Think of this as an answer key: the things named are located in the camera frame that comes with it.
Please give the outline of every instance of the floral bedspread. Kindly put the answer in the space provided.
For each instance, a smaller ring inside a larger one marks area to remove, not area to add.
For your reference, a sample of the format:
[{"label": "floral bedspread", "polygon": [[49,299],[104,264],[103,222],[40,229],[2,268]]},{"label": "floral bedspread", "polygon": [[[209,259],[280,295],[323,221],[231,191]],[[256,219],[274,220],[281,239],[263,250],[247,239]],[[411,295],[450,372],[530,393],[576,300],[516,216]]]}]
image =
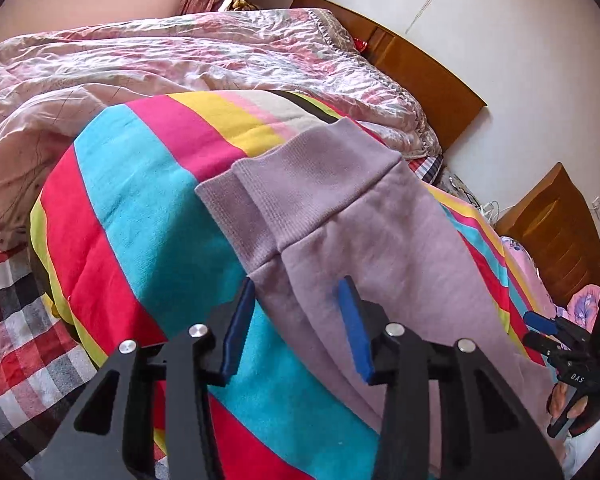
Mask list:
[{"label": "floral bedspread", "polygon": [[405,158],[441,152],[418,102],[359,56],[325,10],[215,12],[20,36],[0,44],[0,249],[24,240],[46,176],[103,108],[207,89],[302,92],[386,126],[379,135]]}]

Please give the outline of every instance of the silver bolt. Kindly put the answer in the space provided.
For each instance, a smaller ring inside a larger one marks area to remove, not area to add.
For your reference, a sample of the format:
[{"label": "silver bolt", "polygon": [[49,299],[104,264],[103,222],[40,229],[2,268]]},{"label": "silver bolt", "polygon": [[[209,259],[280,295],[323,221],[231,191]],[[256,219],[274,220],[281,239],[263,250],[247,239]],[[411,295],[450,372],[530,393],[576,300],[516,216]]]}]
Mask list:
[{"label": "silver bolt", "polygon": [[465,354],[470,354],[471,352],[474,352],[476,348],[477,347],[475,343],[470,339],[461,339],[460,341],[458,341],[458,349],[461,352],[464,352]]},{"label": "silver bolt", "polygon": [[118,350],[120,350],[121,354],[131,354],[137,347],[138,345],[133,339],[127,339],[120,343]]},{"label": "silver bolt", "polygon": [[400,337],[404,334],[404,326],[400,323],[389,323],[384,327],[384,331],[392,337]]},{"label": "silver bolt", "polygon": [[194,338],[202,337],[207,332],[209,332],[209,329],[202,323],[196,323],[194,326],[189,327],[189,335]]}]

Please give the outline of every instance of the mauve garment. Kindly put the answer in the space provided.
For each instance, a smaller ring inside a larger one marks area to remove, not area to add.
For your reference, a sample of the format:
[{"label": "mauve garment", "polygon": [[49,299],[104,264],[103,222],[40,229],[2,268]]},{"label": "mauve garment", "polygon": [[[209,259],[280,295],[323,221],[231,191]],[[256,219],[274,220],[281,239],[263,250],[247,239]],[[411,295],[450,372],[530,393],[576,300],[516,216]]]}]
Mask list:
[{"label": "mauve garment", "polygon": [[[447,345],[473,339],[546,434],[549,370],[506,335],[464,242],[399,153],[341,119],[238,160],[196,193],[286,343],[375,430],[384,389],[367,386],[355,371],[335,295],[347,274],[363,299],[421,338]],[[437,469],[440,404],[430,384],[430,462]]]}]

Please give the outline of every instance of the wooden headboard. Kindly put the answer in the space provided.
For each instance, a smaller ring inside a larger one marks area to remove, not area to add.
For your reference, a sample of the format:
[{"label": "wooden headboard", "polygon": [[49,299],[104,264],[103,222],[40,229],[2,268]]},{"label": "wooden headboard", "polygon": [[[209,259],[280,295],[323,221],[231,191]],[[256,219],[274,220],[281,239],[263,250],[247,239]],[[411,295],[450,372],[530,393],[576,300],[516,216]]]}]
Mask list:
[{"label": "wooden headboard", "polygon": [[560,162],[495,229],[522,243],[555,304],[566,306],[583,286],[600,285],[600,238],[586,200]]},{"label": "wooden headboard", "polygon": [[366,59],[420,103],[443,150],[486,103],[431,56],[376,22],[327,0],[293,0],[292,8],[330,10],[354,38],[366,41]]}]

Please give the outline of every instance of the human hand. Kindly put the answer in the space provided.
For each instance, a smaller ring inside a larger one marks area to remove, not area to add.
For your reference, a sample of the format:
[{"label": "human hand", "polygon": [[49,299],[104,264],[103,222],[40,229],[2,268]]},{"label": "human hand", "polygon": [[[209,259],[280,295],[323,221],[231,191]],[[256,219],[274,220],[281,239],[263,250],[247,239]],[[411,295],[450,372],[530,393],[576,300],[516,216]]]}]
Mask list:
[{"label": "human hand", "polygon": [[[549,413],[552,418],[558,418],[564,410],[564,407],[567,405],[567,390],[569,388],[568,384],[565,383],[557,383],[554,386],[554,390],[551,392],[551,397],[549,401]],[[582,415],[584,409],[587,407],[588,397],[582,397],[575,405],[569,410],[567,413],[567,418],[576,418]]]}]

